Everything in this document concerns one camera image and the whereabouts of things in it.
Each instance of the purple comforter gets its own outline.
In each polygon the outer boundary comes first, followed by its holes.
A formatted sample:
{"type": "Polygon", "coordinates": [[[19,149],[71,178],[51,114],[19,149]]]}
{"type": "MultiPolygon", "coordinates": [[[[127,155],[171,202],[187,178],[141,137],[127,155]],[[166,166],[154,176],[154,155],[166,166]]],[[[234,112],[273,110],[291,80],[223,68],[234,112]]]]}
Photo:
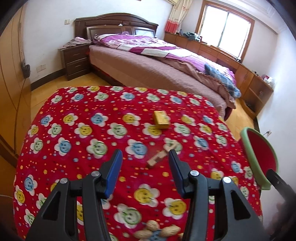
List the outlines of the purple comforter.
{"type": "Polygon", "coordinates": [[[187,62],[194,66],[197,71],[202,73],[205,73],[205,64],[209,64],[235,83],[234,74],[228,68],[190,52],[187,49],[177,47],[176,45],[167,43],[158,38],[135,35],[103,34],[95,37],[95,39],[101,44],[113,49],[187,62]]]}

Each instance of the folded clothes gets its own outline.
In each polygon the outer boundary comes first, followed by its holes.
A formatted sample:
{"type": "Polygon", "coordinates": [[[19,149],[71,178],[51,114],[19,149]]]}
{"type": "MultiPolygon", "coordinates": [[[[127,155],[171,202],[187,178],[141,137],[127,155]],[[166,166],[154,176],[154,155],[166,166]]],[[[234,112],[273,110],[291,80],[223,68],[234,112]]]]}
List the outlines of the folded clothes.
{"type": "Polygon", "coordinates": [[[188,38],[189,40],[196,40],[198,42],[201,41],[201,38],[197,33],[191,33],[191,32],[183,33],[183,36],[188,38]]]}
{"type": "Polygon", "coordinates": [[[65,49],[65,48],[80,45],[80,44],[90,44],[90,43],[91,43],[91,40],[89,40],[89,39],[76,37],[76,38],[70,40],[68,43],[66,43],[63,47],[61,47],[59,49],[65,49]]]}

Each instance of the curtain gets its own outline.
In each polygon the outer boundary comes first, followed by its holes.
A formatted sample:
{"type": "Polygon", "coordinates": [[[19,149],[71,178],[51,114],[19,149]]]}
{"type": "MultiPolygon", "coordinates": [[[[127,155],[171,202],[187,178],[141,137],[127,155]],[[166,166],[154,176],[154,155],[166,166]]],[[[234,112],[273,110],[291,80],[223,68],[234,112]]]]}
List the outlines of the curtain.
{"type": "Polygon", "coordinates": [[[179,0],[178,3],[174,5],[165,26],[166,32],[175,34],[180,31],[181,22],[185,18],[191,3],[192,0],[179,0]]]}

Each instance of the nightstand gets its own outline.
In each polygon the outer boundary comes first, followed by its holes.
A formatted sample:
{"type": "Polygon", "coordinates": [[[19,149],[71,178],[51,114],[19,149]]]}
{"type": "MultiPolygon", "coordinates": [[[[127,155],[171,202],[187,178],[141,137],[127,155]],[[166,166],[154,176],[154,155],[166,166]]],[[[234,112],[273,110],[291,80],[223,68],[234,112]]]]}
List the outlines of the nightstand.
{"type": "Polygon", "coordinates": [[[61,49],[63,67],[68,80],[75,79],[90,72],[87,52],[90,44],[77,45],[61,49]]]}

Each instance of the window frame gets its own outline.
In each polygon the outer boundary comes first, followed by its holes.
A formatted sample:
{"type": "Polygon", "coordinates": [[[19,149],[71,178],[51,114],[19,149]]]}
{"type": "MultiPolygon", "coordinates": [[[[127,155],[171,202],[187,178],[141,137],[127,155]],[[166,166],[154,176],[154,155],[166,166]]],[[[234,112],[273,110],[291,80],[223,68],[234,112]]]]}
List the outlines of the window frame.
{"type": "MultiPolygon", "coordinates": [[[[200,32],[201,32],[202,24],[203,24],[204,19],[205,19],[205,12],[206,12],[207,6],[215,7],[215,8],[230,12],[232,14],[235,14],[235,15],[243,18],[244,20],[248,21],[251,24],[247,40],[245,41],[245,45],[243,47],[242,55],[240,57],[241,61],[243,61],[244,57],[246,55],[247,49],[249,47],[251,37],[252,37],[255,20],[250,18],[249,16],[237,11],[237,10],[234,10],[234,9],[230,8],[230,7],[227,7],[227,6],[215,3],[215,2],[210,2],[210,1],[203,0],[202,7],[201,7],[201,10],[200,10],[200,15],[199,15],[198,22],[197,22],[196,29],[195,29],[195,32],[198,33],[198,34],[200,34],[200,32]]],[[[227,55],[230,55],[232,58],[236,58],[235,56],[231,55],[228,52],[225,52],[224,50],[220,49],[219,47],[216,47],[216,46],[212,46],[212,47],[216,48],[218,51],[221,51],[221,52],[223,52],[223,53],[225,53],[227,55]]]]}

